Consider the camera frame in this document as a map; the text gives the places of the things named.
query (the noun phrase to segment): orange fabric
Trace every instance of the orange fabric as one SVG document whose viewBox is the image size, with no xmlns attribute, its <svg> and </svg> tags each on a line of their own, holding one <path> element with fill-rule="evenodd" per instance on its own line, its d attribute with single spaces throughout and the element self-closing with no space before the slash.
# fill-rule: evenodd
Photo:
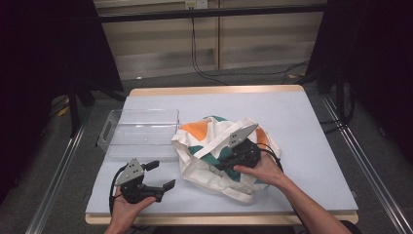
<svg viewBox="0 0 413 234">
<path fill-rule="evenodd" d="M 201 141 L 207 137 L 207 124 L 209 121 L 201 121 L 198 123 L 187 124 L 181 127 L 181 130 L 184 130 L 190 133 L 194 138 Z"/>
<path fill-rule="evenodd" d="M 255 131 L 257 133 L 257 143 L 264 143 L 269 145 L 267 135 L 265 134 L 264 130 L 258 127 Z M 266 148 L 266 146 L 262 144 L 258 144 L 258 147 Z"/>
</svg>

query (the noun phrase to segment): white table surface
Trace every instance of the white table surface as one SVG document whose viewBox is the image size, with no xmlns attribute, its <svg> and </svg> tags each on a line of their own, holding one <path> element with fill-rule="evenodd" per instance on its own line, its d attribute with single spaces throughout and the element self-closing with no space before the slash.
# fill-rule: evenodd
<svg viewBox="0 0 413 234">
<path fill-rule="evenodd" d="M 302 89 L 291 92 L 192 94 L 128 97 L 124 109 L 178 109 L 181 124 L 209 115 L 257 122 L 282 150 L 284 172 L 308 195 L 331 212 L 356 211 L 357 204 L 345 181 L 319 120 Z M 161 161 L 145 174 L 144 183 L 161 186 L 176 179 L 162 203 L 144 215 L 265 215 L 291 214 L 292 208 L 274 187 L 257 191 L 249 204 L 224 195 L 212 195 L 180 177 L 177 161 Z M 108 193 L 113 175 L 128 160 L 105 157 L 97 175 L 87 215 L 108 215 Z"/>
</svg>

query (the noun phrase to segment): bag handle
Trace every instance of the bag handle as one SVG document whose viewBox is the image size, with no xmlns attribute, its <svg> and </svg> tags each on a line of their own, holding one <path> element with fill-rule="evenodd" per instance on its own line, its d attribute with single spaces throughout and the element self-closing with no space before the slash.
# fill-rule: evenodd
<svg viewBox="0 0 413 234">
<path fill-rule="evenodd" d="M 231 187 L 226 187 L 223 190 L 221 190 L 221 192 L 225 195 L 227 195 L 228 197 L 234 198 L 238 201 L 242 201 L 245 203 L 249 203 L 252 201 L 252 198 L 254 197 L 253 194 L 246 194 L 246 193 L 242 193 L 240 191 L 237 191 Z"/>
<path fill-rule="evenodd" d="M 235 124 L 230 126 L 228 129 L 226 129 L 224 132 L 222 132 L 220 135 L 218 135 L 215 139 L 213 139 L 209 144 L 204 146 L 204 148 L 202 148 L 201 150 L 196 152 L 194 154 L 194 157 L 196 157 L 198 159 L 201 159 L 202 157 L 207 155 L 210 151 L 215 149 L 224 140 L 228 141 L 231 133 L 233 133 L 236 130 L 239 130 L 243 127 L 250 126 L 250 125 L 253 125 L 253 124 L 256 124 L 256 123 L 253 122 L 252 120 L 248 119 L 248 118 L 242 119 L 242 120 L 236 122 Z"/>
</svg>

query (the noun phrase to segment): transparent plastic container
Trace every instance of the transparent plastic container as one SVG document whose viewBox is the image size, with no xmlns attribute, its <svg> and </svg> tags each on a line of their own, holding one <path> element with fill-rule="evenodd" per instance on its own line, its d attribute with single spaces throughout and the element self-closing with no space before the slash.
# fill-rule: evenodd
<svg viewBox="0 0 413 234">
<path fill-rule="evenodd" d="M 171 139 L 178 128 L 176 109 L 112 110 L 97 144 L 106 157 L 177 160 Z"/>
</svg>

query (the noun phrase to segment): cable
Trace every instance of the cable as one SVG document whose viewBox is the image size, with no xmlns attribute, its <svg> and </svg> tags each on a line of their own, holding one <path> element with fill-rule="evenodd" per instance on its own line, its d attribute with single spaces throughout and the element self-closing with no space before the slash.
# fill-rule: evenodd
<svg viewBox="0 0 413 234">
<path fill-rule="evenodd" d="M 149 229 L 151 226 L 132 226 L 130 229 L 132 229 L 131 234 L 137 234 L 139 231 L 144 231 Z"/>
<path fill-rule="evenodd" d="M 350 121 L 353 119 L 353 115 L 355 113 L 355 107 L 356 107 L 356 95 L 355 95 L 355 92 L 353 91 L 353 89 L 350 89 L 350 96 L 347 99 L 346 106 L 347 106 L 347 109 L 349 110 L 349 115 L 345 116 L 344 119 L 320 122 L 321 124 L 322 123 L 340 123 L 339 126 L 337 126 L 335 128 L 332 128 L 330 130 L 324 131 L 325 134 L 333 133 L 333 132 L 347 126 L 350 123 Z"/>
<path fill-rule="evenodd" d="M 195 22 L 194 22 L 194 19 L 192 19 L 192 47 L 191 47 L 191 52 L 192 52 L 192 54 L 191 54 L 191 57 L 192 57 L 192 66 L 194 67 L 195 71 L 196 71 L 200 76 L 202 76 L 203 78 L 208 79 L 208 80 L 216 81 L 216 82 L 218 82 L 218 83 L 220 83 L 220 84 L 223 84 L 223 85 L 225 85 L 225 86 L 228 86 L 228 84 L 226 84 L 226 83 L 224 83 L 224 82 L 222 82 L 222 81 L 220 81 L 220 80 L 214 79 L 214 78 L 212 78 L 212 77 L 220 77 L 220 76 L 227 76 L 227 75 L 256 75 L 256 76 L 267 76 L 267 75 L 284 74 L 284 75 L 283 75 L 283 80 L 282 80 L 282 84 L 283 84 L 284 81 L 285 81 L 286 72 L 288 72 L 288 71 L 290 71 L 290 70 L 293 70 L 293 69 L 297 68 L 298 66 L 304 65 L 304 64 L 306 64 L 306 63 L 308 62 L 308 60 L 305 60 L 305 61 L 302 61 L 302 62 L 300 62 L 300 63 L 291 65 L 291 66 L 290 66 L 288 69 L 286 69 L 286 70 L 283 70 L 283 71 L 275 71 L 275 72 L 268 72 L 268 73 L 254 73 L 254 72 L 251 72 L 251 73 L 248 73 L 248 72 L 241 72 L 241 73 L 240 73 L 240 72 L 230 72 L 230 73 L 219 73 L 219 74 L 205 73 L 205 72 L 202 71 L 202 70 L 199 68 L 199 66 L 198 66 L 198 61 L 197 61 L 197 45 L 196 45 Z"/>
<path fill-rule="evenodd" d="M 257 144 L 257 145 L 258 145 L 258 144 L 262 144 L 262 145 L 265 145 L 267 148 L 269 148 L 269 150 L 267 150 L 267 149 L 262 149 L 262 148 L 260 148 L 260 150 L 261 150 L 261 151 L 264 151 L 264 152 L 267 152 L 267 153 L 269 153 L 271 156 L 273 156 L 273 158 L 276 160 L 276 163 L 277 163 L 277 165 L 279 166 L 280 170 L 283 172 L 281 160 L 280 160 L 280 158 L 277 157 L 277 155 L 276 155 L 276 153 L 274 152 L 274 150 L 273 150 L 268 144 L 265 144 L 265 143 L 256 143 L 256 144 Z M 292 210 L 294 211 L 295 215 L 298 217 L 298 219 L 300 219 L 300 221 L 301 221 L 301 223 L 303 224 L 303 226 L 308 230 L 308 228 L 307 228 L 306 224 L 304 224 L 304 221 L 303 221 L 303 219 L 301 218 L 300 214 L 297 213 L 297 211 L 296 211 L 295 208 L 292 206 L 292 204 L 290 204 L 290 206 L 291 206 Z"/>
<path fill-rule="evenodd" d="M 66 98 L 67 98 L 67 96 L 62 97 L 59 101 L 57 101 L 55 104 L 53 104 L 53 105 L 51 106 L 51 108 L 57 106 L 57 105 L 58 105 L 59 103 L 61 103 L 62 101 L 66 100 Z"/>
<path fill-rule="evenodd" d="M 113 196 L 113 187 L 115 186 L 115 181 L 116 178 L 118 178 L 119 174 L 127 167 L 128 164 L 126 164 L 124 167 L 120 168 L 119 171 L 115 174 L 112 180 L 112 184 L 110 186 L 110 192 L 109 192 L 109 211 L 110 214 L 112 215 L 113 212 L 113 203 L 115 202 L 115 199 L 122 196 L 122 194 L 119 194 L 118 196 Z"/>
<path fill-rule="evenodd" d="M 53 114 L 49 115 L 49 119 L 51 119 L 52 117 L 54 117 L 55 115 L 58 115 L 58 113 L 63 110 L 64 108 L 66 108 L 67 106 L 69 106 L 69 102 L 65 103 L 58 111 L 54 112 Z"/>
</svg>

